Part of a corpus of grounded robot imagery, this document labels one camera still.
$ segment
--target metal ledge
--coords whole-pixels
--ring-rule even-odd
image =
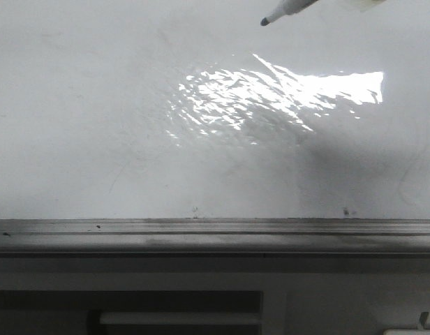
[[[430,254],[430,220],[0,220],[0,253]]]

